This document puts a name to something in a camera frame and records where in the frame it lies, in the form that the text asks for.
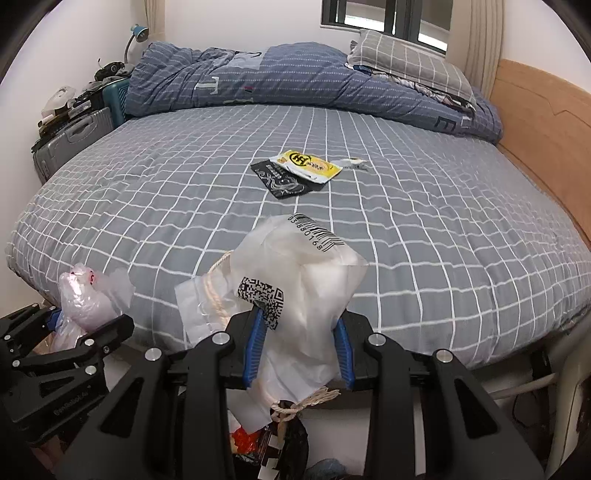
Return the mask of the pink white plastic bag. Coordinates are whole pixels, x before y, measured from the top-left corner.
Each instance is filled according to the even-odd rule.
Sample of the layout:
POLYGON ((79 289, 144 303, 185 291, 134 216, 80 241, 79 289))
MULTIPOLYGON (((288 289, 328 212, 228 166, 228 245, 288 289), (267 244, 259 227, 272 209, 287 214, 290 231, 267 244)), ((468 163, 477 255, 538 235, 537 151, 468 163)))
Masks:
POLYGON ((74 348, 82 336, 126 313, 135 292, 126 269, 104 274, 81 263, 60 275, 58 287, 60 314, 51 352, 74 348))

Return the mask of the translucent bag with barcode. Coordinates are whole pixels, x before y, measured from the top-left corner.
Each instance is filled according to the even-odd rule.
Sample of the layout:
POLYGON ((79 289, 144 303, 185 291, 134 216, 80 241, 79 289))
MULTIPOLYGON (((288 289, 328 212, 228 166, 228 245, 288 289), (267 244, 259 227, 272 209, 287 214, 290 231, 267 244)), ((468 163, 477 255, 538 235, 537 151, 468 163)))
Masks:
POLYGON ((246 432, 271 407, 298 403, 338 375, 332 331, 368 269, 346 242, 304 214, 273 216, 209 270, 174 288, 190 345, 257 307, 266 337, 256 379, 228 408, 246 432))

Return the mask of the black snack wrapper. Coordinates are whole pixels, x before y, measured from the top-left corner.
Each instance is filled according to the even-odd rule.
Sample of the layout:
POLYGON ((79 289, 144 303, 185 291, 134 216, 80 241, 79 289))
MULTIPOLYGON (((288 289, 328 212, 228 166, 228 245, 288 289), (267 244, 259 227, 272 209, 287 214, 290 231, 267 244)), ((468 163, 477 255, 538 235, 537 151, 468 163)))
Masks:
POLYGON ((253 163, 250 169, 276 199, 301 196, 312 191, 310 182, 287 172, 270 160, 253 163))

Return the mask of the yellow snack wrapper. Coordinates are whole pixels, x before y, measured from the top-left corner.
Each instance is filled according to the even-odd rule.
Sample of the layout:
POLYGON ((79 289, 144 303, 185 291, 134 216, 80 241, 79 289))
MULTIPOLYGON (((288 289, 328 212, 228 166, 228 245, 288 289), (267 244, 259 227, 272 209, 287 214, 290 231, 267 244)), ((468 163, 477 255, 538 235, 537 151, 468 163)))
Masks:
POLYGON ((342 172, 342 167, 314 155, 287 150, 270 157, 270 162, 311 183, 324 185, 342 172))

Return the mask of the red plastic bag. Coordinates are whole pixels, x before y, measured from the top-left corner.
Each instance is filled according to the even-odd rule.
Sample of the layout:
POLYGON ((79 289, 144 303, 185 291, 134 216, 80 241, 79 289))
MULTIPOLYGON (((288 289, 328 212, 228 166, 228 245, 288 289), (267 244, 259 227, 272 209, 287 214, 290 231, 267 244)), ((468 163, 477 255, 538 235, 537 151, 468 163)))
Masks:
POLYGON ((230 449, 233 455, 254 456, 259 450, 260 436, 262 431, 247 433, 245 429, 239 427, 230 435, 230 449))

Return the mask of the black lined trash bin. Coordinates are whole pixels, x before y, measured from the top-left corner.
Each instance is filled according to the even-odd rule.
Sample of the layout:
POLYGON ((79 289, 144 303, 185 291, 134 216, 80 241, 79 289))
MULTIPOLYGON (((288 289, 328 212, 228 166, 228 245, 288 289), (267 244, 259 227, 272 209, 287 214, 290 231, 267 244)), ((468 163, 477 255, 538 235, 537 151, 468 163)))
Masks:
MULTIPOLYGON (((228 413, 229 435, 242 427, 228 413)), ((308 432, 298 415, 280 415, 262 429, 254 456, 233 455, 235 479, 304 479, 308 464, 308 432)))

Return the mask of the grey checkered bed sheet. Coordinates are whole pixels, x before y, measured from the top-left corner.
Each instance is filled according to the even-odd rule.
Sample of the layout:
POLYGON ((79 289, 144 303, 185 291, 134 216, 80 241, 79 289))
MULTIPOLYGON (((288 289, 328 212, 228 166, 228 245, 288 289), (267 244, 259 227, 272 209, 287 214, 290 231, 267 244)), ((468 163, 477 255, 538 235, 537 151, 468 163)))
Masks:
POLYGON ((587 245, 493 144, 320 107, 130 120, 42 186, 6 257, 51 302, 76 264, 125 269, 134 343, 180 350, 175 287, 280 215, 368 261, 349 309, 409 350, 477 367, 590 307, 587 245))

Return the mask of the clutter pile on suitcase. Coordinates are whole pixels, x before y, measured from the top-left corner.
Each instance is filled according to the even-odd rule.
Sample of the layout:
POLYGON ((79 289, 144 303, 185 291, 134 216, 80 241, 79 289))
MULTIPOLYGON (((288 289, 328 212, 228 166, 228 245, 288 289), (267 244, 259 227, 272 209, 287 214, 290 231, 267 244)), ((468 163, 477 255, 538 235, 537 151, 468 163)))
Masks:
POLYGON ((111 62, 99 68, 94 80, 89 82, 80 93, 74 87, 60 87, 46 102, 41 110, 38 122, 39 138, 54 135, 70 121, 97 111, 105 106, 103 90, 110 84, 130 78, 132 68, 123 62, 111 62))

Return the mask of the teal plastic crate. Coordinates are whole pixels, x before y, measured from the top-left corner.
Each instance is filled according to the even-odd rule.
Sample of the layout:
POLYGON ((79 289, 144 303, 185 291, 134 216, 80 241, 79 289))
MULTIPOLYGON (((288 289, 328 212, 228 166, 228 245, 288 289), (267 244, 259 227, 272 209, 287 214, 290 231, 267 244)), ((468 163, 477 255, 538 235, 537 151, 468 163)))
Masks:
POLYGON ((121 79, 107 84, 102 89, 102 99, 109 108, 113 128, 116 129, 126 121, 125 103, 129 87, 128 79, 121 79))

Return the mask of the small torn wrapper piece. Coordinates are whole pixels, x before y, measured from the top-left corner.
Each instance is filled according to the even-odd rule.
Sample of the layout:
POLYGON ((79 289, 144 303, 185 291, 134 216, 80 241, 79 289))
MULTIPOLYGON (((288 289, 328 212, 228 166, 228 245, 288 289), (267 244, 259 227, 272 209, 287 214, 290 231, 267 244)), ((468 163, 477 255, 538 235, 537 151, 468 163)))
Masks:
POLYGON ((359 158, 342 158, 332 161, 332 164, 342 169, 362 169, 368 166, 368 161, 359 158))

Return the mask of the blue desk lamp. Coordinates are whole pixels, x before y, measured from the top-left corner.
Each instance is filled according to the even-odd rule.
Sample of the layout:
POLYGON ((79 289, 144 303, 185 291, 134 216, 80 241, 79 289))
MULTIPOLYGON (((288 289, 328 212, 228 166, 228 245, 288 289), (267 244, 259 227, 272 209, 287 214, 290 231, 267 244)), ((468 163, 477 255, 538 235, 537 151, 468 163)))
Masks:
POLYGON ((131 36, 127 41, 125 46, 123 60, 125 64, 129 63, 129 50, 133 42, 135 43, 143 43, 149 37, 149 28, 146 26, 141 26, 139 24, 135 24, 130 28, 131 36))

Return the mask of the wooden headboard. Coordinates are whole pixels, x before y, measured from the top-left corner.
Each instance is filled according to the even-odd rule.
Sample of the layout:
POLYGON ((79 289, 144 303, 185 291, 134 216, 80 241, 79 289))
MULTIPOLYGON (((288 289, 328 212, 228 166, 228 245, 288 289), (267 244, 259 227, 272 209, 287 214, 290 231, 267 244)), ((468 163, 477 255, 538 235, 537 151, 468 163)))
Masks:
POLYGON ((590 241, 590 94, 549 72, 502 59, 491 96, 499 149, 566 211, 590 241))

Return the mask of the grey checkered pillow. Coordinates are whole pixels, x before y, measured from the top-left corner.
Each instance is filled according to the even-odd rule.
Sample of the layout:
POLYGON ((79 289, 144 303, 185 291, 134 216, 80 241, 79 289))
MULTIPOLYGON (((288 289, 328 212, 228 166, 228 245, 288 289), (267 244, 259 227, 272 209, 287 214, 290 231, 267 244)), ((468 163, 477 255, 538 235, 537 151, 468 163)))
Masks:
POLYGON ((362 30, 348 56, 349 64, 393 75, 477 106, 464 73, 445 59, 374 30, 362 30))

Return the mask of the beige curtain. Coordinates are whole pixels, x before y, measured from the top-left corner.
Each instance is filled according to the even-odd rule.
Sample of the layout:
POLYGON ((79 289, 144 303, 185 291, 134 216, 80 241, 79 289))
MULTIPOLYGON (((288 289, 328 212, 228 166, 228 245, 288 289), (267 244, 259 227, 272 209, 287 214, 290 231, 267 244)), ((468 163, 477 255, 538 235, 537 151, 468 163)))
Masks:
POLYGON ((496 79, 503 33, 503 0, 453 1, 446 60, 487 99, 496 79))

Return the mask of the dark framed window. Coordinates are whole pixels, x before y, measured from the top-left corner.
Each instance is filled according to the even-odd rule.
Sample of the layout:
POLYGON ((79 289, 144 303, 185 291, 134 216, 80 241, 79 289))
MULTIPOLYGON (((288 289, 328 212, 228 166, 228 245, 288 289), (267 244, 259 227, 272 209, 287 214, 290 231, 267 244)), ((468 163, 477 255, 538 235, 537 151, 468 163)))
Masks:
POLYGON ((452 0, 325 0, 322 25, 375 30, 445 53, 453 5, 452 0))

